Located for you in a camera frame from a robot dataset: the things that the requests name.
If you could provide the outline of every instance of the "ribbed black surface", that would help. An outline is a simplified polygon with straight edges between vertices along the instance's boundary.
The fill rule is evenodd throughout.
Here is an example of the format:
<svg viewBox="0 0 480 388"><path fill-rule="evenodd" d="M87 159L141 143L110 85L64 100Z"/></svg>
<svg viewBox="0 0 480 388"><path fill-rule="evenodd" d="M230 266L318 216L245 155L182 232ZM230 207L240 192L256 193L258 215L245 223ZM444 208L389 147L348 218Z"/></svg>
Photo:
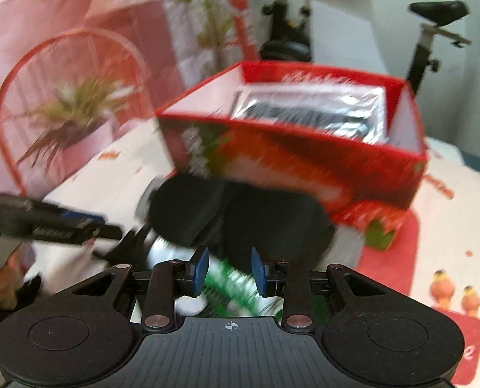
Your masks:
<svg viewBox="0 0 480 388"><path fill-rule="evenodd" d="M226 327L230 323L239 326L230 330ZM187 318L175 333L146 337L129 363L89 387L368 388L369 385L354 381L334 368L313 338L288 334L272 318ZM13 382L8 388L26 386Z"/></svg>

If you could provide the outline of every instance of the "black robotic gripper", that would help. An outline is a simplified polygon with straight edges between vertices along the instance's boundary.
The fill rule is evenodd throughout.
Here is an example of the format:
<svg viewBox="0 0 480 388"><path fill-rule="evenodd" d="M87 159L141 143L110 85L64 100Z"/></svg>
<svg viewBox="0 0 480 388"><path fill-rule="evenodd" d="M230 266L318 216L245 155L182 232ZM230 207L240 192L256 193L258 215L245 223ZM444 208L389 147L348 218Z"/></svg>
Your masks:
<svg viewBox="0 0 480 388"><path fill-rule="evenodd" d="M142 273L118 264L12 314L0 324L8 388L453 387L458 326L339 264L307 272L253 248L260 295L284 298L280 325L178 317L174 299L200 293L208 257L200 248ZM312 294L326 299L326 324L314 319ZM132 324L139 295L141 323Z"/></svg>

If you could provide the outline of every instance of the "silver package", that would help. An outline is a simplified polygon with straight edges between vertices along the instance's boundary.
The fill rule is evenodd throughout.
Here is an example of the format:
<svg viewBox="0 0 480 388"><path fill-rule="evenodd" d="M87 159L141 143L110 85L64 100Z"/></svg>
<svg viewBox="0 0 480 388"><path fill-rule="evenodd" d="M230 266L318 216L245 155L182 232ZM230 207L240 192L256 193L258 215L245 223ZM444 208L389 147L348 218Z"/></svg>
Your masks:
<svg viewBox="0 0 480 388"><path fill-rule="evenodd" d="M238 88L231 117L305 125L369 144L386 140L385 89L376 86L246 84Z"/></svg>

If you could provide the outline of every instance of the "open box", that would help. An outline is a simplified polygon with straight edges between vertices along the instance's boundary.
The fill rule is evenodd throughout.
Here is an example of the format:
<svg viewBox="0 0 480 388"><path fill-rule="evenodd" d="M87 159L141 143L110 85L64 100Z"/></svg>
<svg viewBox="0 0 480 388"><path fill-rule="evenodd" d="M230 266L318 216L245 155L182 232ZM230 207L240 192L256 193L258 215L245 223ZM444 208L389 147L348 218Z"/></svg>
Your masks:
<svg viewBox="0 0 480 388"><path fill-rule="evenodd" d="M385 88L385 144L366 144L302 126L231 119L239 86L333 82ZM215 174L316 197L332 220L359 229L384 250L401 226L427 162L423 127L406 81L294 62L243 62L188 90L157 117L178 171Z"/></svg>

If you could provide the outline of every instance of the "black eye mask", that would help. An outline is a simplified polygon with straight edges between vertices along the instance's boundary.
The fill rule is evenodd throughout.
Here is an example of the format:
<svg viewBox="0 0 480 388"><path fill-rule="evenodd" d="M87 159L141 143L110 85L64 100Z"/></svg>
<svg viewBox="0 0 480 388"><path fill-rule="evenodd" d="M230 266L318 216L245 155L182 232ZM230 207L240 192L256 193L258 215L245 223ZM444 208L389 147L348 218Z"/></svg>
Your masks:
<svg viewBox="0 0 480 388"><path fill-rule="evenodd" d="M165 240L205 245L249 274L252 247L312 270L335 233L321 204L309 195L188 174L176 174L153 194L149 223Z"/></svg>

